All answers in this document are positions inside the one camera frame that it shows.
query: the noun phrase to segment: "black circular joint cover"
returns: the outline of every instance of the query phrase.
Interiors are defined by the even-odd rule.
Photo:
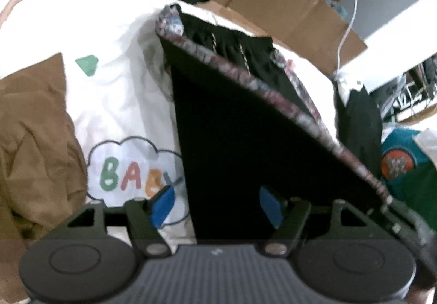
[[[20,262],[30,296],[47,303],[92,303],[123,290],[137,269],[123,241],[42,239]]]
[[[350,303],[401,299],[416,273],[416,261],[397,240],[309,241],[298,253],[303,281],[322,295]]]

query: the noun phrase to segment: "white blanket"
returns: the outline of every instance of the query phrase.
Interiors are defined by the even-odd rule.
[[[8,1],[0,0],[0,9]],[[23,0],[0,29],[2,78],[62,52],[67,112],[88,163],[91,197],[120,206],[174,185],[172,202],[154,219],[171,245],[194,241],[171,91],[165,90],[168,76],[155,35],[157,15],[176,2],[185,13],[244,31],[177,0]],[[278,49],[296,64],[335,138],[331,82],[307,60]]]

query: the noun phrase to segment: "white cable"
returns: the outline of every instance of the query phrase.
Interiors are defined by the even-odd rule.
[[[338,50],[337,50],[337,74],[340,71],[340,65],[341,65],[341,61],[340,61],[340,53],[341,53],[341,49],[344,45],[344,42],[346,41],[347,36],[349,35],[350,31],[352,30],[352,25],[353,22],[355,21],[355,16],[357,15],[357,7],[358,7],[358,0],[355,0],[355,7],[353,8],[353,14],[352,14],[352,19],[350,20],[350,24],[346,29],[346,32],[343,36],[343,39],[340,42],[340,45],[338,45]]]

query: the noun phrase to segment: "drawstring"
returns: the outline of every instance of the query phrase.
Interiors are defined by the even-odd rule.
[[[211,33],[211,36],[212,36],[212,49],[215,53],[217,53],[217,39],[215,38],[214,33]],[[250,73],[249,63],[247,62],[247,58],[246,58],[246,55],[244,53],[243,46],[240,43],[238,44],[238,46],[240,47],[240,52],[241,52],[243,59],[244,59],[244,65],[246,66],[246,69],[249,73],[249,76],[251,77],[252,74]]]

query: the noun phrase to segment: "green shape print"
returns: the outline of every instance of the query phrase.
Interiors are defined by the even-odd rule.
[[[96,73],[97,62],[99,62],[99,59],[93,54],[76,60],[76,63],[88,77],[94,76]]]

